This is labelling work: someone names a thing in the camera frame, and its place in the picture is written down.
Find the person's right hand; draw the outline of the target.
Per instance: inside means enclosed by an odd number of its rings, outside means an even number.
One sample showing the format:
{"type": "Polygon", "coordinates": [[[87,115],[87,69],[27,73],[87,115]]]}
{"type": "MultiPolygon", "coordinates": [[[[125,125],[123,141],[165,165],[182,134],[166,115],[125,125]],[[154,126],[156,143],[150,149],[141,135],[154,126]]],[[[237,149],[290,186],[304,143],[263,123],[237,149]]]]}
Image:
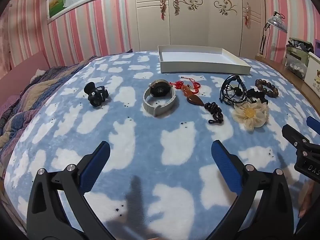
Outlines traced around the person's right hand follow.
{"type": "Polygon", "coordinates": [[[299,197],[301,202],[300,202],[298,218],[302,218],[311,207],[314,185],[315,185],[315,182],[313,180],[308,180],[305,182],[302,188],[302,191],[300,192],[299,197]]]}

